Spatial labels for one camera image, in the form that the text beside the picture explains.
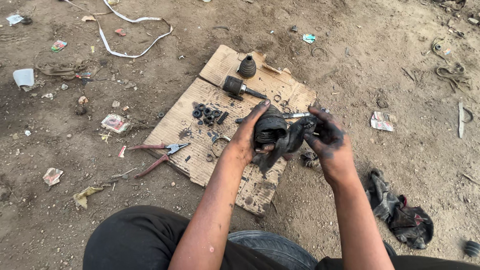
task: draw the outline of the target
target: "black pants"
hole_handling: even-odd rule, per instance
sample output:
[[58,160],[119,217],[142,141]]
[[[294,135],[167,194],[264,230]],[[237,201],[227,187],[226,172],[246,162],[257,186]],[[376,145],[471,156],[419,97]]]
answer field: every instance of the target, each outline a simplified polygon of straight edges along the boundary
[[[189,220],[159,207],[135,206],[103,221],[88,240],[84,270],[167,269]],[[480,270],[480,267],[420,256],[391,258],[396,270]],[[248,247],[227,241],[222,270],[287,270]],[[341,270],[342,259],[322,259],[316,270]]]

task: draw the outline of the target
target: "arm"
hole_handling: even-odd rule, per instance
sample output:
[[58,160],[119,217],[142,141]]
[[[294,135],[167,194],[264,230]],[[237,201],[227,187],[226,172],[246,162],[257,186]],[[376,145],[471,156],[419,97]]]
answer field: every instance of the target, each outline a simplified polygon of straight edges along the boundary
[[320,158],[335,196],[344,269],[394,270],[353,163],[350,138],[330,114],[309,111],[319,119],[319,135],[305,140]]
[[169,270],[220,269],[240,179],[254,154],[254,126],[269,106],[269,100],[255,106],[223,150]]

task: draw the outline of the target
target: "white tape strip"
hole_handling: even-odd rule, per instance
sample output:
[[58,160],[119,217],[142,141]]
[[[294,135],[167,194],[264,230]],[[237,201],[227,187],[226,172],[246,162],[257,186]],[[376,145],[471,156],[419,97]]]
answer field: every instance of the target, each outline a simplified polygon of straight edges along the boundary
[[103,2],[108,6],[108,8],[110,8],[110,10],[113,11],[113,13],[115,13],[118,17],[124,19],[125,21],[129,21],[129,22],[131,22],[131,23],[137,23],[137,22],[141,22],[141,21],[145,21],[145,20],[164,21],[165,23],[167,23],[168,26],[170,26],[170,31],[169,31],[168,33],[163,34],[163,35],[157,37],[157,38],[155,39],[155,41],[152,43],[152,45],[150,45],[150,47],[148,47],[148,48],[147,48],[144,52],[142,52],[140,55],[125,55],[125,54],[121,54],[121,53],[118,53],[118,52],[116,52],[116,51],[112,51],[112,50],[110,49],[110,46],[108,45],[107,39],[105,38],[105,35],[103,34],[102,27],[100,26],[100,21],[99,21],[99,19],[98,19],[95,15],[93,15],[93,14],[92,14],[91,12],[89,12],[88,10],[83,9],[83,8],[75,5],[74,3],[72,3],[72,2],[70,2],[70,1],[68,1],[68,0],[64,0],[64,1],[67,2],[67,3],[69,3],[70,5],[73,5],[73,6],[77,7],[77,8],[85,11],[85,12],[88,12],[89,14],[91,14],[92,16],[95,17],[96,22],[98,23],[98,31],[99,31],[99,33],[100,33],[100,36],[102,37],[103,44],[105,44],[105,48],[106,48],[107,51],[109,51],[111,54],[116,55],[116,56],[129,57],[129,58],[137,58],[137,57],[140,57],[140,56],[144,55],[159,39],[161,39],[162,37],[170,34],[170,33],[173,31],[172,25],[169,24],[169,23],[168,23],[165,19],[163,19],[163,18],[143,17],[143,18],[138,18],[138,19],[136,19],[136,20],[130,20],[129,18],[127,18],[127,17],[123,16],[122,14],[120,14],[120,13],[116,12],[115,10],[113,10],[113,8],[108,4],[107,0],[103,0]]

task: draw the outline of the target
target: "person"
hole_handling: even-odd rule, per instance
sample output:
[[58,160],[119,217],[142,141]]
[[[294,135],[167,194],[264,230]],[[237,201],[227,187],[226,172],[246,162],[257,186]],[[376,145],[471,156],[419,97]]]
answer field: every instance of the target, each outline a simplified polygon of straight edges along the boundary
[[[153,206],[123,209],[92,233],[83,269],[286,270],[263,254],[227,240],[245,166],[256,153],[275,147],[254,148],[254,125],[269,106],[270,100],[258,104],[243,120],[218,159],[191,220]],[[342,259],[326,257],[316,270],[480,269],[427,257],[390,258],[354,166],[350,138],[332,115],[316,108],[309,112],[319,119],[318,135],[304,139],[318,155],[325,180],[332,187],[342,246]]]

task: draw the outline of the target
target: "spring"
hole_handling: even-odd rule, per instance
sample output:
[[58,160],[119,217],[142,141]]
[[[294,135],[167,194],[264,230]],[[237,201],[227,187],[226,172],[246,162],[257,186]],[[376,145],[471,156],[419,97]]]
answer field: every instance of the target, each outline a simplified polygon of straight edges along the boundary
[[218,119],[216,123],[221,125],[227,116],[228,116],[228,112],[226,111],[222,114],[222,116],[220,116],[220,119]]
[[232,93],[229,93],[228,96],[231,97],[231,98],[234,98],[236,100],[243,101],[243,98],[241,96],[237,96],[237,95],[232,94]]

